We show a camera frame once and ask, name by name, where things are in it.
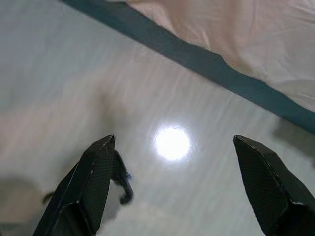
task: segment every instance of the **glossy floor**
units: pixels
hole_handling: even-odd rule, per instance
[[[315,194],[315,136],[56,0],[4,0],[0,221],[40,210],[110,133],[133,179],[111,186],[98,235],[261,236],[234,134],[260,141]]]

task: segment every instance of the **bright light spot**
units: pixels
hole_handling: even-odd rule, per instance
[[[181,159],[190,148],[189,137],[180,127],[160,130],[156,135],[155,144],[157,153],[170,161]]]

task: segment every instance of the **fabric sheet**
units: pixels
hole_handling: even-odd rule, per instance
[[[315,112],[315,0],[129,0],[179,38],[220,54]]]

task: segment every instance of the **carbon fiber texture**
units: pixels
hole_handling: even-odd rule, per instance
[[[89,216],[93,233],[99,229],[112,172],[114,149],[106,146],[95,158],[92,173],[83,192],[82,200]]]
[[[268,235],[286,211],[287,197],[258,151],[240,144],[237,152],[248,199],[262,231]]]

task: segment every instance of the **dark green trim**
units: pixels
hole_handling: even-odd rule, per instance
[[[221,56],[182,41],[127,4],[105,0],[63,2],[315,134],[315,113],[297,105],[264,82],[235,71]]]

